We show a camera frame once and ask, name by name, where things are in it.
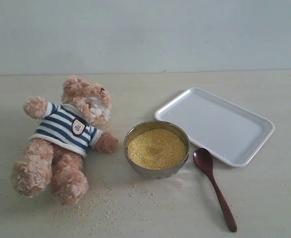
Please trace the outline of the dark red wooden spoon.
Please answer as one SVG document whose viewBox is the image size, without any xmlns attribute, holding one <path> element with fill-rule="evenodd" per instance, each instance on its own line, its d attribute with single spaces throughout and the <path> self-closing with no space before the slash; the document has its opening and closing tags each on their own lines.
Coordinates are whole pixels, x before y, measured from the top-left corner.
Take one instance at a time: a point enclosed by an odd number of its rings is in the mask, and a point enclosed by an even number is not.
<svg viewBox="0 0 291 238">
<path fill-rule="evenodd" d="M 235 233 L 237 232 L 237 225 L 235 218 L 227 204 L 226 199 L 224 198 L 219 186 L 217 185 L 214 174 L 213 174 L 213 157 L 211 153 L 205 149 L 205 148 L 198 148 L 193 153 L 193 160 L 195 165 L 207 176 L 207 178 L 210 180 L 216 196 L 218 198 L 218 202 L 220 205 L 220 208 L 222 210 L 224 220 L 226 222 L 226 225 L 228 229 Z"/>
</svg>

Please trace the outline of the plush teddy bear striped sweater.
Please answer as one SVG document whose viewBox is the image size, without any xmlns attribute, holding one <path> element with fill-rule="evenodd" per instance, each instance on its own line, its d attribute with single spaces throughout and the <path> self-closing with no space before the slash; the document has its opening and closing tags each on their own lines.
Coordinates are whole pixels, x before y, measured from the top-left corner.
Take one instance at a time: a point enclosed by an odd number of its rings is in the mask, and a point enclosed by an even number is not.
<svg viewBox="0 0 291 238">
<path fill-rule="evenodd" d="M 34 197 L 50 187 L 63 205 L 76 204 L 87 192 L 83 160 L 89 148 L 111 153 L 118 139 L 98 128 L 109 120 L 111 97 L 99 83 L 69 76 L 63 83 L 61 104 L 33 97 L 24 112 L 40 121 L 11 174 L 13 189 Z"/>
</svg>

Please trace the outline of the yellow millet grain in bowl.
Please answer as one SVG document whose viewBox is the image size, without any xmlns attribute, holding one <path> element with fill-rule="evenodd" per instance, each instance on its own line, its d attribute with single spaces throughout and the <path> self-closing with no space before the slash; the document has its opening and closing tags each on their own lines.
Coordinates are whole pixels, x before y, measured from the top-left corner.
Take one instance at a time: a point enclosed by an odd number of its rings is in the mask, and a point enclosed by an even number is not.
<svg viewBox="0 0 291 238">
<path fill-rule="evenodd" d="M 179 164 L 185 158 L 187 149 L 175 133 L 158 128 L 132 139 L 127 152 L 135 164 L 150 170 L 162 170 Z"/>
</svg>

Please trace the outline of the stainless steel bowl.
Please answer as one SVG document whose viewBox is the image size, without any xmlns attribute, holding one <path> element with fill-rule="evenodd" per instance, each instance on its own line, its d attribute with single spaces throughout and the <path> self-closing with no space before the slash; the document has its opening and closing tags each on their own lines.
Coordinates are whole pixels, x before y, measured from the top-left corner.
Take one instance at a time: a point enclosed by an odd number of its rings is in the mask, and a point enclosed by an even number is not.
<svg viewBox="0 0 291 238">
<path fill-rule="evenodd" d="M 134 139 L 136 136 L 151 130 L 151 129 L 158 129 L 158 128 L 163 128 L 166 130 L 169 130 L 173 133 L 175 133 L 185 144 L 186 149 L 187 149 L 187 154 L 185 158 L 176 166 L 169 168 L 169 169 L 162 169 L 162 170 L 150 170 L 143 168 L 137 164 L 135 164 L 131 158 L 128 156 L 127 148 L 128 144 L 131 142 L 132 139 Z M 187 134 L 178 126 L 166 122 L 166 121 L 159 121 L 159 120 L 152 120 L 152 121 L 146 121 L 142 122 L 136 126 L 134 126 L 126 135 L 125 140 L 124 140 L 124 153 L 126 160 L 130 164 L 130 166 L 140 175 L 144 176 L 147 179 L 165 179 L 173 174 L 177 173 L 183 165 L 186 163 L 188 157 L 189 157 L 189 139 Z"/>
</svg>

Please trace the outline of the white rectangular plastic tray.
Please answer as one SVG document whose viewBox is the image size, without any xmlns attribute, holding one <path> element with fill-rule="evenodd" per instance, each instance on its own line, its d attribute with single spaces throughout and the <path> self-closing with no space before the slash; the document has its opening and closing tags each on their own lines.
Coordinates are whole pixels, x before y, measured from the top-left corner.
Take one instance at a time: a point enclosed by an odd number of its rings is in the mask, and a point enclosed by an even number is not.
<svg viewBox="0 0 291 238">
<path fill-rule="evenodd" d="M 232 167 L 246 166 L 275 130 L 270 120 L 198 87 L 171 99 L 154 117 L 177 125 L 191 143 Z"/>
</svg>

